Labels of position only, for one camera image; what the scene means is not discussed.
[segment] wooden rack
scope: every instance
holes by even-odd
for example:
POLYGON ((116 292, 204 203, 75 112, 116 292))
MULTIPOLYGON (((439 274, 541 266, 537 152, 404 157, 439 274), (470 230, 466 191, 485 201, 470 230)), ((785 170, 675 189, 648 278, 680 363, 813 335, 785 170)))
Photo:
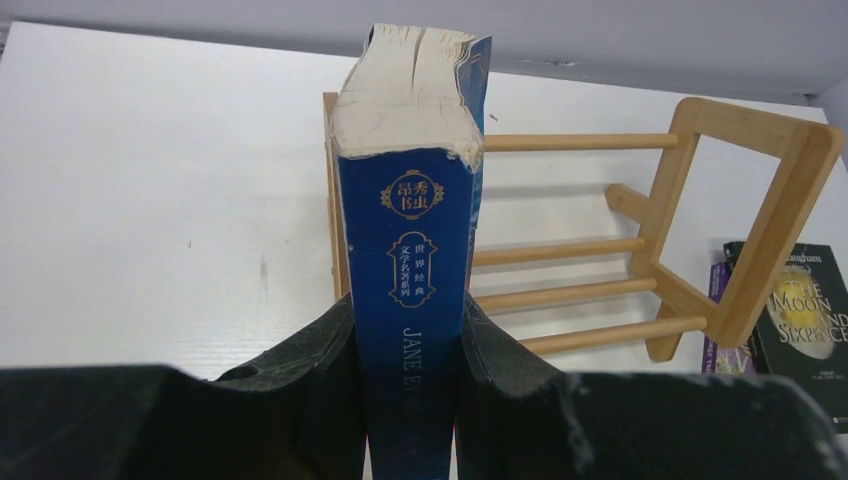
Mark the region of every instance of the wooden rack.
MULTIPOLYGON (((335 101, 335 93, 324 94, 327 120, 335 101)), ((644 339, 651 359, 667 361, 674 356, 681 335, 696 330, 704 331, 722 347, 743 345, 842 151, 843 143, 842 132, 828 125, 702 98, 685 98, 677 105, 668 133, 487 135, 487 153, 628 149, 662 149, 663 153, 649 195, 623 184, 610 185, 606 190, 610 209, 639 224, 637 237, 479 251, 473 258, 474 266, 485 266, 630 253, 632 278, 490 295, 477 297, 477 301, 484 311, 491 313, 641 291, 652 291, 662 300, 653 321, 522 340, 527 348, 539 355, 644 339), (780 159, 719 304, 659 262, 701 135, 780 159)), ((338 186, 333 180, 334 162, 329 148, 327 174, 334 286, 336 298, 341 298, 350 289, 350 284, 338 186)))

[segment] book cover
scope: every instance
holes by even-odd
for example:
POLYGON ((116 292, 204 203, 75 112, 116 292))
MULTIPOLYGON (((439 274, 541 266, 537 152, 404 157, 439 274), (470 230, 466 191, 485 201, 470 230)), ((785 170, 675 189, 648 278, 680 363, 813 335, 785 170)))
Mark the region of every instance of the book cover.
MULTIPOLYGON (((730 280, 730 266, 726 262, 713 264, 710 268, 710 299, 721 301, 724 289, 730 280)), ((719 373, 724 375, 754 375, 754 362, 751 350, 747 347, 718 348, 718 345, 704 336, 704 356, 701 361, 701 373, 719 373)))
POLYGON ((375 25, 331 117, 375 479, 448 478, 490 46, 375 25))
MULTIPOLYGON (((731 266, 743 245, 725 245, 731 266)), ((848 433, 848 291, 829 246, 795 245, 749 345, 758 373, 791 378, 848 433)))

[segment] white desk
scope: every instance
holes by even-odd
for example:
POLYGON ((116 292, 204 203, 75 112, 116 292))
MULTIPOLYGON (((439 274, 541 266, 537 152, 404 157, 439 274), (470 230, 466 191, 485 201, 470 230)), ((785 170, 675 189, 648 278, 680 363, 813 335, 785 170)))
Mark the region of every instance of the white desk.
MULTIPOLYGON (((354 60, 15 24, 0 63, 0 365, 166 362, 214 378, 333 302, 321 92, 354 60)), ((681 95, 493 74, 489 133, 664 132, 681 95)), ((818 109, 738 102, 824 121, 818 109)), ((658 151, 487 157, 479 247, 633 235, 603 188, 658 151)), ((777 162, 703 139, 663 262, 706 289, 777 162)), ((802 235, 848 268, 839 165, 802 235)), ((623 256, 475 271, 476 294, 620 278, 623 256)), ((650 294, 496 315, 524 338, 653 318, 650 294)), ((563 369, 698 371, 702 335, 563 369)))

